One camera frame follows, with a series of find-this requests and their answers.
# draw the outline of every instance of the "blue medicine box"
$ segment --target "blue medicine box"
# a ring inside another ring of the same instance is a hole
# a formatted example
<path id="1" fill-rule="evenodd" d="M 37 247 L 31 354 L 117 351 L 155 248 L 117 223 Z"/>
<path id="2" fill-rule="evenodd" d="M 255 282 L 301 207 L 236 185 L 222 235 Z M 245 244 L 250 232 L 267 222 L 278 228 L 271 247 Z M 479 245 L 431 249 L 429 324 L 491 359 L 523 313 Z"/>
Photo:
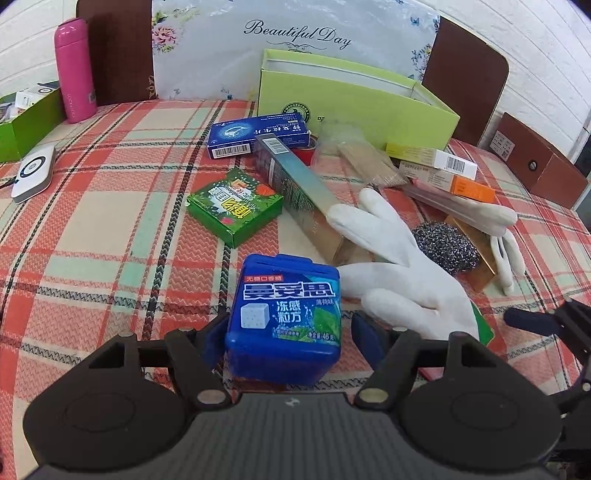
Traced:
<path id="1" fill-rule="evenodd" d="M 340 357 L 335 267 L 292 255 L 244 260 L 226 350 L 236 377 L 313 385 Z"/>
<path id="2" fill-rule="evenodd" d="M 255 137 L 262 134 L 275 134 L 288 147 L 307 147 L 310 143 L 310 132 L 299 113 L 279 113 L 213 124 L 207 151 L 211 158 L 251 153 Z"/>

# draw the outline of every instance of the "green box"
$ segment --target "green box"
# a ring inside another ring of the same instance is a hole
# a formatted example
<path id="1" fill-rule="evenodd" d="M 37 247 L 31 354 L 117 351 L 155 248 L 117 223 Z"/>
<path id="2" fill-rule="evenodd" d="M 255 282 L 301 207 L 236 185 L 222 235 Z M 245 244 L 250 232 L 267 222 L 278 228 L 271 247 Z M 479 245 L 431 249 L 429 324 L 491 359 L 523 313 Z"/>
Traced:
<path id="1" fill-rule="evenodd" d="M 0 99 L 11 101 L 13 95 Z M 60 89 L 31 105 L 10 122 L 0 124 L 0 162 L 18 161 L 66 118 Z"/>
<path id="2" fill-rule="evenodd" d="M 187 210 L 205 228 L 236 248 L 281 213 L 283 197 L 233 168 L 187 197 Z"/>
<path id="3" fill-rule="evenodd" d="M 421 85 L 352 61 L 265 50 L 258 115 L 299 112 L 318 135 L 326 118 L 359 127 L 375 148 L 388 142 L 443 150 L 460 119 Z"/>

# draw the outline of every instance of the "red plaid tablecloth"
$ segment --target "red plaid tablecloth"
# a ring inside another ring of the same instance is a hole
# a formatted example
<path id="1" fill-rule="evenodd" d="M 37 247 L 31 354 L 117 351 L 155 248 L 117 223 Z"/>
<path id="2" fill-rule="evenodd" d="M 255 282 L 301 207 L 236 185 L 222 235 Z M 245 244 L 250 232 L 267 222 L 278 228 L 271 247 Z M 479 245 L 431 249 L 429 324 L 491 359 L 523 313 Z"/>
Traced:
<path id="1" fill-rule="evenodd" d="M 0 478 L 22 478 L 35 465 L 21 427 L 27 404 L 106 340 L 123 330 L 156 339 L 180 326 L 201 328 L 231 304 L 250 253 L 322 261 L 285 212 L 236 250 L 185 213 L 185 196 L 229 168 L 254 174 L 251 158 L 213 161 L 203 148 L 212 123 L 253 113 L 240 101 L 102 108 L 44 140 L 59 151 L 45 192 L 15 205 L 10 189 L 0 190 Z M 527 265 L 519 293 L 466 288 L 495 331 L 489 347 L 545 392 L 566 388 L 579 373 L 572 354 L 555 338 L 505 326 L 502 314 L 508 306 L 545 311 L 565 297 L 590 304 L 591 237 L 573 212 L 531 197 L 492 154 L 456 141 L 450 148 L 477 162 L 479 180 L 519 214 L 514 233 Z M 0 181 L 17 167 L 2 167 Z M 355 202 L 362 183 L 348 167 L 318 174 L 342 201 Z M 444 217 L 400 192 L 385 194 L 411 227 Z M 345 306 L 342 358 L 317 388 L 354 390 L 371 373 L 350 338 L 353 308 Z M 148 374 L 165 381 L 161 371 Z"/>

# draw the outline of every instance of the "white cube image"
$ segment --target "white cube image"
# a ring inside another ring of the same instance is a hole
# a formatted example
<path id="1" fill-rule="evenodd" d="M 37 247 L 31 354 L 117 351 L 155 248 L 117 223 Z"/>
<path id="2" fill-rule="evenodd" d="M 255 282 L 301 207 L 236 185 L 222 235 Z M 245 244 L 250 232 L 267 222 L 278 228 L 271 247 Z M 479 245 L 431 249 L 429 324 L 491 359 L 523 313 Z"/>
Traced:
<path id="1" fill-rule="evenodd" d="M 242 328 L 263 329 L 269 323 L 269 305 L 266 303 L 247 303 L 240 308 Z"/>

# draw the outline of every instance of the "bottle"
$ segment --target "bottle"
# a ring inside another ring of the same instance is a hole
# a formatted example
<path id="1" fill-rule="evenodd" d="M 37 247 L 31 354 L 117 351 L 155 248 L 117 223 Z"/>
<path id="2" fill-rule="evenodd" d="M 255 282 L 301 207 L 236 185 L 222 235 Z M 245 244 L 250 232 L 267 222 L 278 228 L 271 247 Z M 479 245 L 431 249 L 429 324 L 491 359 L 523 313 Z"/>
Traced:
<path id="1" fill-rule="evenodd" d="M 71 124 L 82 122 L 96 113 L 86 22 L 81 18 L 72 18 L 62 23 L 57 27 L 53 43 L 68 121 Z"/>

